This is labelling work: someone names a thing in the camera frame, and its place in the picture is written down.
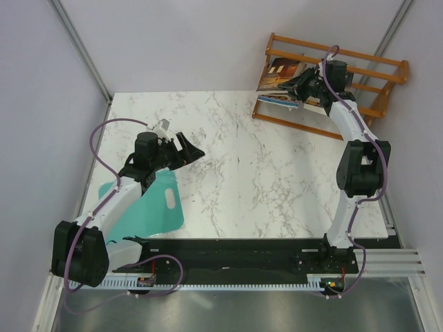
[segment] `purple cable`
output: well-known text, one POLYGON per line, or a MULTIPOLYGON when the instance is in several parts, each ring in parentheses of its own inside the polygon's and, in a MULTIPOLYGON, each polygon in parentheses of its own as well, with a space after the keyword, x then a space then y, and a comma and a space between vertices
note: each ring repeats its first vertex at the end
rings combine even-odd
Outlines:
MULTIPOLYGON (((117 122, 117 121, 129 121, 129 122, 135 122, 135 123, 139 123, 141 125, 144 125, 147 127, 147 123, 144 123, 143 121, 140 120, 134 120, 134 119, 126 119, 126 118, 117 118, 117 119, 111 119, 111 120, 107 120, 104 121, 103 123, 99 124, 91 133, 91 136, 89 136, 89 148, 91 149, 92 154, 94 155, 94 157, 97 159, 97 161, 102 164, 107 170, 109 170, 117 179, 117 187, 120 187, 120 177, 118 176, 118 173, 116 171, 114 171, 108 164, 106 164, 97 154, 97 151, 94 149, 94 144, 93 144, 93 139, 94 136, 96 134, 96 132, 103 126, 107 125, 108 123, 111 122, 117 122)), ((103 206, 112 198, 113 195, 115 195, 115 193, 117 192, 117 190, 112 190, 112 192, 95 208, 95 210, 92 212, 92 215, 95 216, 98 211, 100 211, 101 208, 103 208, 103 206)), ((88 223, 92 220, 93 216, 88 216, 86 218, 86 220, 84 221, 84 223, 80 226, 79 230, 77 231, 77 234, 75 234, 74 240, 72 241, 71 247, 69 248, 69 252, 68 252, 68 257, 66 258, 66 266, 64 268, 64 274, 63 274, 63 278, 64 278, 64 289, 67 293, 75 293, 76 291, 78 291, 79 289, 81 289, 83 287, 83 284, 78 285, 76 288, 74 289, 70 289, 69 288, 69 268, 71 267, 71 261, 72 261, 72 256, 75 250, 75 246, 77 245, 78 239, 80 238, 80 235, 82 234, 83 230, 86 228, 86 226, 88 225, 88 223)))
POLYGON ((153 260, 158 259, 158 258, 169 258, 169 259, 172 259, 173 261, 175 261, 177 263, 177 265, 180 268, 179 280, 177 281, 177 283, 173 287, 171 287, 168 290, 165 290, 164 292, 157 293, 157 294, 150 294, 150 293, 148 293, 148 294, 145 294, 145 295, 139 295, 140 297, 159 297, 159 296, 167 295, 167 294, 172 293, 175 290, 175 288, 180 286, 181 280, 183 279, 183 265, 181 265, 181 262, 176 257, 174 257, 174 256, 171 256, 171 255, 157 255, 157 256, 153 256, 153 257, 150 257, 148 259, 145 259, 144 261, 140 261, 138 263, 127 264, 124 267, 132 268, 134 266, 139 266, 139 265, 145 264, 145 263, 147 263, 149 261, 153 261, 153 260))
MULTIPOLYGON (((332 52, 333 49, 335 50, 334 56, 337 55, 337 53, 340 51, 340 47, 338 47, 338 45, 333 45, 329 48, 329 50, 327 50, 326 54, 325 54, 325 58, 322 61, 322 70, 323 70, 323 80, 326 83, 327 88, 329 89, 329 91, 337 98, 337 100, 339 102, 341 102, 346 108, 347 110, 354 116, 357 124, 359 125, 361 131, 364 133, 365 130, 365 126, 362 123, 362 121, 360 120, 360 117, 358 117, 356 111, 354 109, 352 109, 352 107, 342 98, 340 97, 331 87, 331 85, 329 84, 327 77, 326 77, 326 62, 327 62, 327 57, 329 56, 329 54, 332 52)), ((376 149, 377 153, 380 156, 380 161, 381 161, 381 168, 383 169, 383 185, 381 187, 380 193, 376 196, 376 197, 372 197, 372 198, 366 198, 366 199, 361 199, 360 201, 357 202, 357 205, 352 213, 349 225, 347 227, 347 233, 350 234, 351 230, 352 230, 352 226, 354 225, 355 222, 355 218, 357 216, 357 212, 359 211, 359 205, 364 203, 364 202, 375 202, 378 201, 379 199, 381 199, 381 197, 383 197, 383 195, 386 192, 386 185, 388 184, 388 166, 386 164, 386 159, 385 156, 380 148, 380 146, 367 134, 364 133, 363 134, 365 136, 365 138, 372 144, 374 145, 374 148, 376 149)), ((361 276, 363 275, 365 268, 366 268, 366 257, 367 257, 367 253, 366 253, 366 249, 365 247, 363 247, 362 245, 358 244, 357 242, 354 241, 354 239, 352 238, 352 236, 348 235, 348 239, 351 241, 351 243, 359 248, 362 249, 363 251, 363 262, 361 264, 360 267, 360 272, 359 275, 357 276, 357 278, 355 279, 355 282, 346 290, 344 290, 341 294, 340 297, 346 293, 348 293, 349 291, 351 291, 356 285, 357 283, 360 281, 361 276)), ((338 295, 330 295, 329 298, 339 298, 338 295)))
MULTIPOLYGON (((144 261, 140 261, 138 263, 127 264, 124 267, 131 268, 131 267, 134 267, 134 266, 139 266, 139 265, 146 264, 149 261, 153 261, 155 259, 160 259, 160 258, 172 259, 173 261, 175 261, 177 263, 177 265, 180 268, 179 280, 177 281, 177 283, 173 287, 171 287, 168 290, 165 290, 164 292, 157 293, 157 294, 148 293, 148 294, 145 294, 145 295, 138 295, 139 297, 159 297, 159 296, 164 296, 164 295, 172 293, 173 291, 175 291, 175 289, 178 286, 180 286, 181 280, 183 279, 183 265, 181 265, 181 262, 176 257, 174 257, 174 256, 171 256, 171 255, 157 255, 157 256, 153 256, 153 257, 150 257, 148 259, 145 259, 144 261)), ((66 299, 63 301, 63 305, 64 305, 66 311, 68 311, 70 314, 72 314, 72 315, 81 315, 81 314, 84 314, 84 313, 90 313, 91 311, 94 311, 97 308, 100 308, 101 306, 104 306, 105 304, 108 304, 111 301, 114 301, 115 299, 118 299, 119 297, 122 297, 122 296, 124 296, 126 294, 127 293, 120 293, 120 294, 114 295, 113 297, 110 297, 109 299, 106 299, 102 303, 99 303, 96 306, 93 306, 92 308, 89 308, 87 310, 82 310, 82 311, 74 311, 73 309, 69 308, 68 304, 66 303, 66 299)))

